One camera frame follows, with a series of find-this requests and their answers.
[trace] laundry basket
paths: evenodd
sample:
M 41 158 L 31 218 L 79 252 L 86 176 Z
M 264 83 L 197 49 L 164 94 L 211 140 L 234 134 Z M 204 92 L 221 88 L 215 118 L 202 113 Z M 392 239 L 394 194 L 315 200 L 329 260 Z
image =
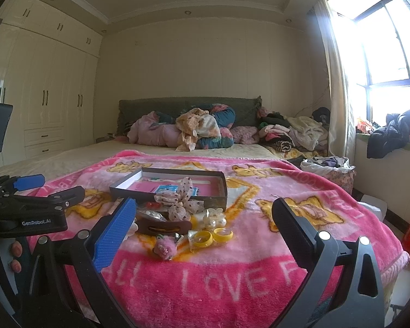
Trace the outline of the laundry basket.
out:
M 335 183 L 347 193 L 352 193 L 355 166 L 349 165 L 349 159 L 339 156 L 315 156 L 301 162 L 301 170 L 314 173 Z

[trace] white bedsheet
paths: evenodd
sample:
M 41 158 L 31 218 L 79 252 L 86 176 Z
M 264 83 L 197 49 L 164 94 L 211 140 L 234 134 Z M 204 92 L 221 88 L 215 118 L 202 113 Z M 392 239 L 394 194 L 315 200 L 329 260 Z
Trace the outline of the white bedsheet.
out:
M 213 158 L 246 158 L 246 159 L 276 159 L 271 152 L 258 144 L 234 144 L 226 149 L 194 150 L 193 152 L 176 152 L 174 148 L 151 147 L 149 145 L 128 144 L 117 141 L 92 144 L 87 147 L 52 152 L 23 160 L 15 164 L 0 167 L 0 176 L 25 176 L 43 174 L 46 180 L 72 173 L 109 158 L 116 153 L 134 149 L 147 154 L 174 156 L 206 156 Z

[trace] curtain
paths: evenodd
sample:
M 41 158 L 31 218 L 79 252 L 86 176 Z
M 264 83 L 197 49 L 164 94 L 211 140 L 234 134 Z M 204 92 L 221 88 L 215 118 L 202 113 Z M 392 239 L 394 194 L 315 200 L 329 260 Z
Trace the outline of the curtain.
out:
M 334 15 L 327 0 L 319 0 L 315 6 L 330 79 L 331 117 L 328 137 L 330 155 L 347 156 L 354 161 L 355 124 L 348 95 L 348 83 L 340 60 L 339 48 L 333 30 Z

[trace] drawer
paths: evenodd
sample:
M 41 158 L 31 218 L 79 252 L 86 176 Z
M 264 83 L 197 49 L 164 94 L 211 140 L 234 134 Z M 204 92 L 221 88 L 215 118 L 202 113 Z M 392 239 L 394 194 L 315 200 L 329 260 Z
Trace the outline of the drawer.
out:
M 52 153 L 58 150 L 64 150 L 65 143 L 64 141 L 60 140 L 57 142 L 30 145 L 28 147 L 24 147 L 24 149 L 26 151 L 26 158 L 29 159 L 41 154 Z
M 29 129 L 24 131 L 24 145 L 35 145 L 64 139 L 64 127 Z

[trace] window sill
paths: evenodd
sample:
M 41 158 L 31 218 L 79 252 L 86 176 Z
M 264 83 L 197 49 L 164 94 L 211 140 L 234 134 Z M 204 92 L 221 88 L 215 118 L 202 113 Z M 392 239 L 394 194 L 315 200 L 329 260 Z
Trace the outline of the window sill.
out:
M 356 133 L 355 138 L 356 139 L 361 139 L 364 142 L 368 142 L 370 134 L 364 134 L 364 133 Z M 404 150 L 409 150 L 410 151 L 410 143 L 407 143 L 402 149 Z

